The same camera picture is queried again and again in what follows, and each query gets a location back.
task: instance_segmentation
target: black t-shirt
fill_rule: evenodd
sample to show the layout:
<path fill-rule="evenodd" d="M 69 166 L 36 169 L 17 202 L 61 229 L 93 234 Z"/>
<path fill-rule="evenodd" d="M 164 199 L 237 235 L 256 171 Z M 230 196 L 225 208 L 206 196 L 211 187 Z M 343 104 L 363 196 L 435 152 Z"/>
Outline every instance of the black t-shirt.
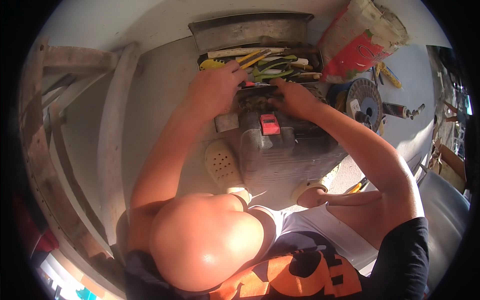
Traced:
<path fill-rule="evenodd" d="M 364 277 L 315 232 L 278 238 L 265 259 L 207 291 L 168 284 L 151 255 L 127 255 L 128 300 L 153 299 L 421 299 L 427 283 L 427 219 L 415 218 L 382 241 L 370 277 Z"/>

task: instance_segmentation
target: yellow tool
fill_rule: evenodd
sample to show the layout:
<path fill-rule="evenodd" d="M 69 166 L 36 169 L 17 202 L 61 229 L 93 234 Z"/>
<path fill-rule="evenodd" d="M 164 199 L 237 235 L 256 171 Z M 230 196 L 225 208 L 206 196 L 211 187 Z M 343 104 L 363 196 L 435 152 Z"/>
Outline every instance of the yellow tool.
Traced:
<path fill-rule="evenodd" d="M 375 68 L 376 68 L 376 71 L 377 71 L 375 73 L 377 78 L 378 78 L 378 75 L 380 74 L 380 71 L 382 71 L 382 73 L 385 76 L 387 76 L 388 79 L 390 79 L 390 81 L 393 83 L 393 85 L 395 87 L 402 88 L 402 83 L 400 82 L 400 80 L 395 76 L 395 74 L 392 73 L 392 71 L 385 65 L 385 63 L 383 61 L 377 63 Z"/>
<path fill-rule="evenodd" d="M 346 193 L 347 194 L 353 194 L 353 193 L 356 193 L 356 192 L 361 192 L 361 190 L 363 190 L 365 188 L 365 186 L 367 185 L 368 182 L 369 182 L 369 180 L 366 177 L 363 177 L 362 180 L 360 180 L 359 183 L 354 185 L 353 188 Z"/>
<path fill-rule="evenodd" d="M 237 59 L 238 63 L 240 64 L 240 67 L 242 69 L 246 69 L 256 63 L 259 60 L 262 60 L 265 58 L 265 56 L 271 54 L 272 52 L 270 49 L 263 49 L 263 50 L 258 50 L 255 51 L 254 53 L 250 53 L 247 56 L 241 57 Z M 221 68 L 223 67 L 224 64 L 226 64 L 228 60 L 220 60 L 220 59 L 208 59 L 204 60 L 200 66 L 200 70 L 205 70 L 205 69 L 216 69 L 216 68 Z"/>
<path fill-rule="evenodd" d="M 264 59 L 267 55 L 271 54 L 272 51 L 270 49 L 263 49 L 263 50 L 258 50 L 255 51 L 254 53 L 250 53 L 247 56 L 242 57 L 241 59 L 237 60 L 240 64 L 240 67 L 242 69 L 248 68 L 254 63 L 256 63 L 259 60 Z"/>

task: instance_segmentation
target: white wall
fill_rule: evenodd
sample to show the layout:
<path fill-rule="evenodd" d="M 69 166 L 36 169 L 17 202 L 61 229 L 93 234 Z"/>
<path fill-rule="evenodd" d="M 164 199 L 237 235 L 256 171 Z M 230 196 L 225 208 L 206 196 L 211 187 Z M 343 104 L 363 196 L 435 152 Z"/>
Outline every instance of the white wall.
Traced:
<path fill-rule="evenodd" d="M 309 24 L 314 43 L 348 0 L 64 0 L 42 35 L 50 45 L 117 50 L 137 41 L 143 52 L 191 36 L 188 23 L 246 12 L 292 11 L 315 15 Z M 420 0 L 377 0 L 395 12 L 412 43 L 450 47 Z"/>

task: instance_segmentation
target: metal sheet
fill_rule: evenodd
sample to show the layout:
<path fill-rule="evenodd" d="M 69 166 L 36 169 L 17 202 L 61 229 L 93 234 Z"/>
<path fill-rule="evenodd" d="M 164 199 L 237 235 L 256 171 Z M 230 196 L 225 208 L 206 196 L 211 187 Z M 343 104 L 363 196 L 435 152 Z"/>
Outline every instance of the metal sheet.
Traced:
<path fill-rule="evenodd" d="M 280 42 L 306 42 L 311 13 L 263 12 L 237 14 L 188 24 L 198 53 L 258 43 L 262 36 Z"/>
<path fill-rule="evenodd" d="M 428 219 L 430 267 L 427 285 L 433 291 L 449 267 L 467 227 L 470 204 L 450 183 L 431 170 L 419 183 Z"/>

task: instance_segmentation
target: screwdriver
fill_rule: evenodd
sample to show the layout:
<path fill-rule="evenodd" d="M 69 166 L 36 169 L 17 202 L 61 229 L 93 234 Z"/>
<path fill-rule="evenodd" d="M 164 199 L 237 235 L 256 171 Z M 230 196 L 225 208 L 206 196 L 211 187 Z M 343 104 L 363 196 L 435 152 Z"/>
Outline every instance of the screwdriver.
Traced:
<path fill-rule="evenodd" d="M 265 84 L 263 82 L 251 82 L 251 81 L 243 81 L 239 84 L 239 86 L 272 86 L 273 84 Z"/>

